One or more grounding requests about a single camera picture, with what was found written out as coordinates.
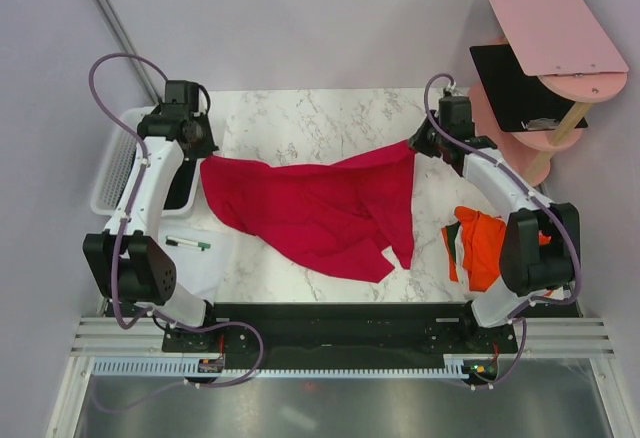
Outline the red t shirt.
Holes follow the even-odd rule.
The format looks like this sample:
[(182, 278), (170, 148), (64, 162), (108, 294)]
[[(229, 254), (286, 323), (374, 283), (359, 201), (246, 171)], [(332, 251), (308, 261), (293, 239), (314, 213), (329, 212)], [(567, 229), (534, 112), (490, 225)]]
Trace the red t shirt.
[(414, 253), (415, 152), (399, 142), (332, 165), (271, 167), (212, 156), (200, 167), (206, 202), (225, 225), (324, 275), (379, 283)]

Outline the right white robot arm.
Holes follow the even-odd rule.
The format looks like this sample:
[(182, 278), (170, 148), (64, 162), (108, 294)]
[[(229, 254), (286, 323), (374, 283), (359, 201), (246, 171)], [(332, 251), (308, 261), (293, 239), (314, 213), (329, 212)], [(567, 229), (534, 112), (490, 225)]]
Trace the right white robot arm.
[(506, 221), (499, 277), (473, 299), (469, 320), (458, 326), (467, 350), (483, 350), (502, 326), (538, 303), (574, 303), (581, 291), (580, 223), (575, 206), (555, 203), (524, 181), (487, 137), (464, 141), (425, 121), (409, 146), (439, 156), (478, 188)]

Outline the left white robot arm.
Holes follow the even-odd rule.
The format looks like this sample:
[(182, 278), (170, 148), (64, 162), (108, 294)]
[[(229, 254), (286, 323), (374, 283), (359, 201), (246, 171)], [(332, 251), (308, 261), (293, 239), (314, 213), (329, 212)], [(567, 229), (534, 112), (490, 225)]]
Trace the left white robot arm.
[(147, 313), (185, 328), (185, 340), (208, 351), (219, 327), (207, 302), (178, 283), (177, 266), (159, 245), (159, 226), (171, 183), (182, 164), (216, 150), (206, 114), (191, 105), (156, 107), (133, 132), (138, 149), (128, 181), (103, 231), (85, 236), (82, 250), (119, 326)]

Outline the black t shirt in basket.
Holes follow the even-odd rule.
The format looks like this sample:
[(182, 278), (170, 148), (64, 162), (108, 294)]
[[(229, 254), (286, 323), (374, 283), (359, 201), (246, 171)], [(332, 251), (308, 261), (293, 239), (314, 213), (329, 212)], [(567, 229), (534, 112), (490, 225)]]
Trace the black t shirt in basket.
[(187, 160), (181, 164), (171, 181), (164, 203), (164, 213), (186, 213), (191, 208), (197, 188), (198, 172), (196, 161)]

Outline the white plastic laundry basket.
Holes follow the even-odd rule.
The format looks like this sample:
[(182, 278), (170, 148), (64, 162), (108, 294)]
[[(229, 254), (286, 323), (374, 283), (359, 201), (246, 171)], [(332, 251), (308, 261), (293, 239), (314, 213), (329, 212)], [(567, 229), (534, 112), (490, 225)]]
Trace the white plastic laundry basket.
[[(95, 214), (110, 216), (115, 210), (132, 170), (136, 147), (136, 140), (115, 125), (108, 140), (101, 164), (99, 165), (90, 200), (90, 207)], [(198, 188), (201, 160), (196, 162), (199, 168)], [(192, 206), (186, 213), (167, 214), (162, 212), (162, 217), (186, 218), (190, 216), (195, 202), (197, 188)]]

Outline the green t shirt under orange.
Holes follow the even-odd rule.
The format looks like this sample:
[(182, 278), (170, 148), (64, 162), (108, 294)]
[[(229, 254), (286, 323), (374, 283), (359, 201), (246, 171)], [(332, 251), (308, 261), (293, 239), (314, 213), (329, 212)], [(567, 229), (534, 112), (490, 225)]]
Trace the green t shirt under orange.
[(442, 229), (444, 244), (450, 260), (459, 266), (464, 264), (467, 245), (464, 240), (464, 228), (461, 222), (447, 225)]

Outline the black clipboard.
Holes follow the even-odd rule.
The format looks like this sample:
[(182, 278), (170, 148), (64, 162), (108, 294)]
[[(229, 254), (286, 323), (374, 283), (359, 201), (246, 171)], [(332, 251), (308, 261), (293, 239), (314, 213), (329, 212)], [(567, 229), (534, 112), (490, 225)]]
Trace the black clipboard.
[(555, 130), (574, 105), (527, 76), (510, 45), (472, 46), (469, 51), (502, 131)]

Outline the pink wooden shelf stand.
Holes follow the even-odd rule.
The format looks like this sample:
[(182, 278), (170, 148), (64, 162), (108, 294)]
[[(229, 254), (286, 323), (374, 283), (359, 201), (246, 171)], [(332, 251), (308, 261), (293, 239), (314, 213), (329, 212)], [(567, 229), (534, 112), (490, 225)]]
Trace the pink wooden shelf stand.
[[(501, 38), (488, 45), (510, 45), (500, 30)], [(622, 91), (628, 72), (533, 76), (553, 93), (573, 101), (574, 105), (555, 130), (520, 133), (508, 133), (499, 128), (479, 78), (469, 90), (473, 120), (478, 133), (493, 140), (506, 162), (536, 186), (548, 176), (552, 157), (571, 148), (580, 139), (590, 109)]]

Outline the green capped marker pen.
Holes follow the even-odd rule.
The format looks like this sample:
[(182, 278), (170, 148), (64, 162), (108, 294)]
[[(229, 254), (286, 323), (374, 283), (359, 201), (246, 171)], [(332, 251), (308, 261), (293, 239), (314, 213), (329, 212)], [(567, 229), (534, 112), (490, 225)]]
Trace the green capped marker pen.
[(175, 247), (196, 248), (196, 249), (199, 249), (201, 251), (208, 250), (208, 249), (211, 248), (211, 245), (209, 243), (206, 243), (206, 242), (201, 242), (201, 241), (197, 241), (197, 240), (189, 240), (189, 239), (180, 238), (180, 237), (171, 236), (171, 235), (167, 235), (165, 237), (165, 244), (168, 245), (168, 246), (175, 246)]

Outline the orange folded t shirt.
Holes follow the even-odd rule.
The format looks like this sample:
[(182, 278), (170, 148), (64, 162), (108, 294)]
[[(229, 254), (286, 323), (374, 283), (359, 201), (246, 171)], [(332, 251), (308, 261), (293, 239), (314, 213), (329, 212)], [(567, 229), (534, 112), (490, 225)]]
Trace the orange folded t shirt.
[(458, 283), (466, 296), (486, 292), (500, 277), (500, 256), (507, 224), (465, 206), (454, 210), (456, 222), (464, 228), (467, 255), (462, 266), (454, 264), (448, 254), (449, 279)]

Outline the white paper sheet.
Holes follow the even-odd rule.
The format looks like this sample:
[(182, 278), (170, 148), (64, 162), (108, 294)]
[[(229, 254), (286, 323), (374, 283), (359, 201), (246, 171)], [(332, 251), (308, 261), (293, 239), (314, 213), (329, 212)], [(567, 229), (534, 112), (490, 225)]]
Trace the white paper sheet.
[[(206, 242), (211, 248), (168, 246), (167, 235)], [(228, 234), (167, 222), (149, 230), (126, 227), (121, 240), (116, 238), (114, 224), (87, 235), (85, 258), (104, 297), (113, 296), (116, 284), (120, 302), (140, 307), (189, 308), (191, 299), (212, 302), (233, 248)]]

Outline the pink clipboard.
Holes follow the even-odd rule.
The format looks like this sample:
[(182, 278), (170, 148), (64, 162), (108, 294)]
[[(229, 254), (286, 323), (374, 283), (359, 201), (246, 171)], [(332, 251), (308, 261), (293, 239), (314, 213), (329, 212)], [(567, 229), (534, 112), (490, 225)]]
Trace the pink clipboard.
[(489, 0), (489, 3), (527, 76), (629, 71), (584, 0)]

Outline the aluminium frame post left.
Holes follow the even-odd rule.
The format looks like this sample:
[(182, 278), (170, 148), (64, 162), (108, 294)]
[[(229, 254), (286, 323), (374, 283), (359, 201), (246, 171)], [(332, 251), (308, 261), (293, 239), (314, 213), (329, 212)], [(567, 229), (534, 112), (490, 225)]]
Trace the aluminium frame post left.
[[(109, 29), (112, 37), (114, 38), (117, 50), (122, 53), (135, 54), (137, 50), (131, 40), (129, 34), (124, 27), (116, 8), (111, 0), (92, 0), (95, 7), (99, 11), (103, 21)], [(143, 89), (144, 94), (150, 101), (156, 102), (160, 99), (160, 92), (156, 85), (153, 83), (151, 75), (148, 73), (145, 65), (137, 60), (128, 58), (129, 68), (134, 74), (134, 77), (140, 87)]]

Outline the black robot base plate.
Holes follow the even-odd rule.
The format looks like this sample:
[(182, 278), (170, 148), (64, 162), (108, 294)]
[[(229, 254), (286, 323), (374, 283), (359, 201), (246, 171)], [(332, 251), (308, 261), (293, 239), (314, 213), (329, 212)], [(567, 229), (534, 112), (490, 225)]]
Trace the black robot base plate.
[(484, 329), (463, 304), (219, 303), (206, 319), (219, 330), (167, 329), (165, 353), (222, 353), (233, 364), (436, 366), (447, 355), (511, 354), (510, 325)]

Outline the aluminium rail extrusion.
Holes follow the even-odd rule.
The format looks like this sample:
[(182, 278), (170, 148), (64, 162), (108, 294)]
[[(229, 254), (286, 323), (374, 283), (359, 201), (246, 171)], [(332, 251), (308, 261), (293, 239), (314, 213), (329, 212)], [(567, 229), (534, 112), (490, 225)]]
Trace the aluminium rail extrusion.
[(150, 318), (122, 329), (114, 318), (81, 318), (71, 347), (72, 356), (144, 357), (162, 354), (164, 332)]

